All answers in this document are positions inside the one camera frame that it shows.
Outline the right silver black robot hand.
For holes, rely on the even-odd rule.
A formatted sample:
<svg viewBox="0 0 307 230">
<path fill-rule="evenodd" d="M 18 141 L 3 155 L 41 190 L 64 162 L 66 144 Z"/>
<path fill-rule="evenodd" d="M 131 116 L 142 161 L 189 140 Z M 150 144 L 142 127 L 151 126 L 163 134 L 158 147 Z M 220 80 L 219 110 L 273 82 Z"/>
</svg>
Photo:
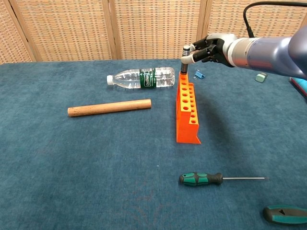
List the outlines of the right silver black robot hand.
<svg viewBox="0 0 307 230">
<path fill-rule="evenodd" d="M 228 60 L 228 50 L 237 40 L 232 33 L 211 33 L 204 38 L 184 46 L 189 47 L 190 54 L 180 58 L 182 64 L 201 62 L 216 62 L 233 68 Z"/>
</svg>

